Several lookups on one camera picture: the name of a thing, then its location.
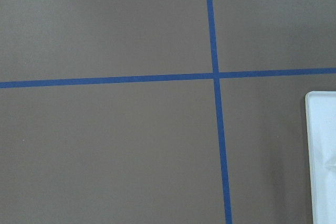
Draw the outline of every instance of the gray surface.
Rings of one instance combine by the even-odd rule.
[[[0,81],[211,72],[206,0],[0,0]]]
[[[221,82],[234,223],[312,224],[304,97],[336,76]]]
[[[336,67],[336,0],[214,0],[221,71]]]
[[[212,91],[0,90],[0,223],[223,223]]]

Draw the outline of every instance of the blue line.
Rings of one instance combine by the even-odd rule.
[[[27,88],[46,86],[67,86],[104,83],[127,83],[127,82],[150,82],[150,81],[180,81],[212,79],[212,73],[186,73],[164,74],[156,76],[126,76],[126,77],[102,77],[102,78],[79,78],[79,79],[56,79],[56,80],[33,80],[33,81],[7,81],[0,82],[0,88]]]
[[[229,78],[245,78],[245,77],[303,76],[307,74],[329,74],[329,73],[336,73],[336,68],[222,72],[219,73],[219,77],[221,79],[229,79]]]
[[[222,110],[222,96],[220,93],[221,85],[220,85],[220,80],[219,80],[219,67],[218,67],[218,56],[217,56],[217,43],[216,43],[216,29],[215,29],[213,0],[206,0],[206,2],[207,2],[207,9],[208,9],[212,70],[214,74],[214,92],[215,92],[215,104],[216,104],[218,141],[219,141],[219,154],[221,158],[220,166],[222,170],[225,222],[226,224],[232,224],[230,188],[229,188],[226,146],[225,146],[224,117],[223,117],[223,110]]]

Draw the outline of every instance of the white object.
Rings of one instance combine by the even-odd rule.
[[[306,95],[314,224],[336,224],[336,92]]]

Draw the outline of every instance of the horizontal blue line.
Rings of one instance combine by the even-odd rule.
[[[230,78],[245,78],[245,77],[303,76],[307,74],[329,74],[329,73],[336,73],[336,68],[221,72],[219,73],[219,77],[221,79],[230,79]]]
[[[329,73],[336,73],[336,68],[220,72],[219,77],[221,79],[230,79],[230,78],[246,78],[246,77],[300,76],[307,74],[329,74]],[[214,75],[212,73],[186,73],[186,74],[162,74],[156,76],[124,76],[124,77],[78,78],[78,79],[56,79],[56,80],[6,81],[6,82],[0,82],[0,89],[105,84],[105,83],[127,83],[127,82],[204,80],[204,79],[213,79],[213,77]]]
[[[87,84],[105,84],[105,83],[202,80],[212,78],[213,78],[212,73],[186,73],[186,74],[163,74],[156,76],[125,76],[125,77],[33,80],[33,81],[7,81],[7,82],[0,82],[0,88],[6,89],[6,88],[87,85]]]

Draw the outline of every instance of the vertical blue line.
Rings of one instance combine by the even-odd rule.
[[[206,1],[207,1],[207,8],[208,8],[212,70],[214,74],[214,91],[215,91],[218,140],[219,140],[219,154],[221,158],[220,166],[222,170],[222,181],[223,181],[225,222],[226,224],[232,224],[230,188],[229,188],[229,177],[228,177],[228,169],[227,169],[225,133],[224,133],[224,119],[223,119],[223,110],[222,110],[222,96],[220,93],[221,85],[220,85],[220,80],[219,80],[214,8],[213,8],[213,0],[206,0]]]

